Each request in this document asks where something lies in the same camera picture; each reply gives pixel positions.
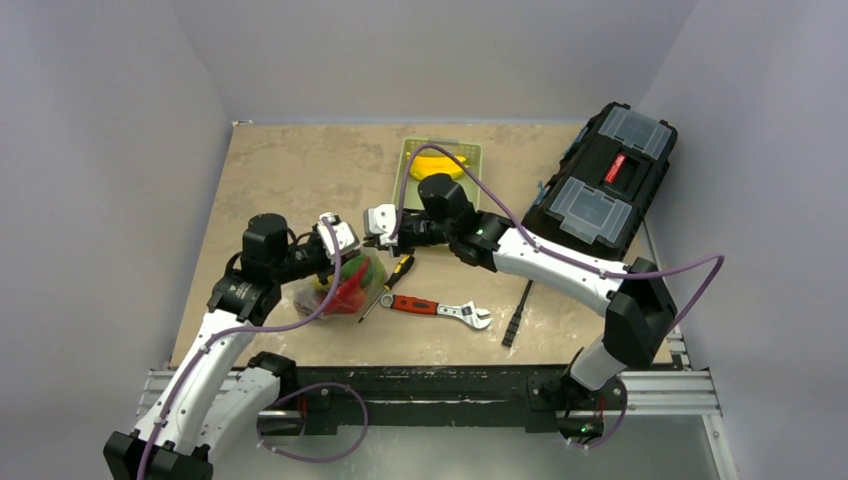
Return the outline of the red chili pepper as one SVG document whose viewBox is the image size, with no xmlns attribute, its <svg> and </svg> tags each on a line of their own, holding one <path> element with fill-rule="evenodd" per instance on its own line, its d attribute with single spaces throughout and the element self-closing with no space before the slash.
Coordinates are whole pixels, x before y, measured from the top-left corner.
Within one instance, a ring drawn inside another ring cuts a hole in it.
<svg viewBox="0 0 848 480">
<path fill-rule="evenodd" d="M 344 306 L 351 297 L 360 291 L 362 280 L 370 269 L 369 264 L 370 260 L 365 258 L 358 264 L 358 268 L 339 284 L 327 307 L 330 313 L 336 313 L 341 306 Z"/>
</svg>

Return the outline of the green bell pepper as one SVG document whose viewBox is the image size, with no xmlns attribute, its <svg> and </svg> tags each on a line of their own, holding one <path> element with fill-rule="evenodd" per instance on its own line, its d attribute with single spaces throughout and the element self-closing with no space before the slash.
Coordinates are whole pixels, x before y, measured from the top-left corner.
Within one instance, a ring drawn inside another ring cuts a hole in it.
<svg viewBox="0 0 848 480">
<path fill-rule="evenodd" d="M 377 285 L 385 278 L 385 269 L 380 260 L 372 253 L 362 253 L 348 258 L 341 268 L 342 284 L 350 284 L 358 279 L 357 287 L 368 289 Z"/>
</svg>

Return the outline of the clear dotted zip top bag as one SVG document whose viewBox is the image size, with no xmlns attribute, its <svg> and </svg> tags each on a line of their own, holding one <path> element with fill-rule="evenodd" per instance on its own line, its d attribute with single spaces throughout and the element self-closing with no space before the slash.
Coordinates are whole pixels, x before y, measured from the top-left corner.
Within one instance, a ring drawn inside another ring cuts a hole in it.
<svg viewBox="0 0 848 480">
<path fill-rule="evenodd" d="M 337 288 L 319 318 L 359 318 L 384 292 L 386 270 L 372 248 L 360 250 L 357 255 L 344 260 L 340 274 Z M 333 274 L 324 283 L 313 275 L 296 282 L 288 290 L 289 299 L 300 318 L 306 318 L 324 302 L 333 281 Z"/>
</svg>

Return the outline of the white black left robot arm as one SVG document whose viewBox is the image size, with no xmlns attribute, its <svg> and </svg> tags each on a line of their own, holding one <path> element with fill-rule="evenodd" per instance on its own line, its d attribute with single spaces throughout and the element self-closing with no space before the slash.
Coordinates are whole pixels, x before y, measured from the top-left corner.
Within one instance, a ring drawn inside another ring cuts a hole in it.
<svg viewBox="0 0 848 480">
<path fill-rule="evenodd" d="M 266 213 L 249 220 L 241 243 L 168 385 L 130 432 L 114 432 L 106 441 L 103 455 L 113 478 L 210 479 L 216 459 L 261 408 L 284 409 L 297 399 L 298 382 L 290 376 L 295 365 L 276 354 L 260 358 L 234 389 L 221 388 L 256 335 L 268 332 L 265 322 L 283 285 L 340 275 L 359 239 L 327 212 L 298 243 L 283 216 Z"/>
</svg>

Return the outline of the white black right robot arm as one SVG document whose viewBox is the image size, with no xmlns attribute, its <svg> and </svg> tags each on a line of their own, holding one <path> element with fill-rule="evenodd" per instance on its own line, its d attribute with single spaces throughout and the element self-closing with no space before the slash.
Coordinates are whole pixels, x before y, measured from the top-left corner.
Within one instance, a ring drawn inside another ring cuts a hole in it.
<svg viewBox="0 0 848 480">
<path fill-rule="evenodd" d="M 613 376 L 653 364 L 678 313 L 654 263 L 604 260 L 544 240 L 508 211 L 475 208 L 446 174 L 425 179 L 419 197 L 418 210 L 385 204 L 371 214 L 369 226 L 382 249 L 400 254 L 445 245 L 469 266 L 558 290 L 603 318 L 602 333 L 561 381 L 569 404 L 584 407 Z"/>
</svg>

